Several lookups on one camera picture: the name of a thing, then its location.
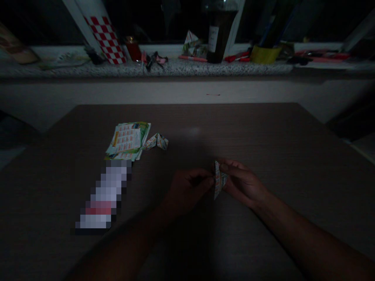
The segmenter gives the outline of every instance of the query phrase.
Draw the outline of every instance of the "red candle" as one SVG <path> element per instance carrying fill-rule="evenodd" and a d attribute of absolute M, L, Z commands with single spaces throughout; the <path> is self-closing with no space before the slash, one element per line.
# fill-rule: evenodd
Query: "red candle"
<path fill-rule="evenodd" d="M 125 45 L 128 48 L 132 61 L 141 61 L 141 50 L 139 49 L 138 42 L 132 36 L 126 37 Z"/>

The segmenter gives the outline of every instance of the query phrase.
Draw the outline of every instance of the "white wall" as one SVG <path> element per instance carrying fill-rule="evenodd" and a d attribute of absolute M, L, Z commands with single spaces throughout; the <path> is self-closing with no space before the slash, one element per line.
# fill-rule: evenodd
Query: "white wall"
<path fill-rule="evenodd" d="M 325 123 L 364 94 L 372 83 L 373 80 L 328 80 L 320 83 L 223 81 L 217 78 L 176 82 L 154 79 L 151 82 L 3 84 L 0 85 L 0 109 L 41 132 L 78 104 L 298 102 Z"/>

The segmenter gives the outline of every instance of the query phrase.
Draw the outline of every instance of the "yellow cup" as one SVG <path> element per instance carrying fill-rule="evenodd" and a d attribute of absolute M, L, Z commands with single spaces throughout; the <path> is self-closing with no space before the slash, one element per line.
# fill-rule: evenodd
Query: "yellow cup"
<path fill-rule="evenodd" d="M 279 56 L 281 49 L 281 47 L 262 48 L 255 45 L 253 51 L 251 52 L 251 61 L 259 64 L 272 64 Z"/>

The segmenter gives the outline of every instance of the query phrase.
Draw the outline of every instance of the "bottle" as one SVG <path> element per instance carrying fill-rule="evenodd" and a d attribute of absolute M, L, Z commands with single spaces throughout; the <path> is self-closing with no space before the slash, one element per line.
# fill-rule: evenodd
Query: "bottle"
<path fill-rule="evenodd" d="M 214 1 L 205 5 L 209 17 L 208 52 L 209 63 L 221 63 L 238 5 L 234 0 Z"/>
<path fill-rule="evenodd" d="M 32 50 L 27 48 L 0 22 L 0 47 L 19 64 L 29 64 L 39 61 Z"/>

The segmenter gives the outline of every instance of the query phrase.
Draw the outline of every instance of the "table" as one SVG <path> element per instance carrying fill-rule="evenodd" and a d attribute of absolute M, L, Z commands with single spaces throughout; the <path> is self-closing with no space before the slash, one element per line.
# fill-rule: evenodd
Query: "table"
<path fill-rule="evenodd" d="M 70 227 L 100 179 L 115 126 L 152 123 L 168 151 L 133 164 L 121 222 L 160 201 L 176 169 L 216 157 L 248 165 L 302 215 L 375 258 L 375 167 L 295 103 L 80 105 L 3 169 L 1 280 L 57 280 L 101 237 Z M 245 206 L 207 194 L 155 246 L 140 280 L 301 280 L 288 254 Z"/>

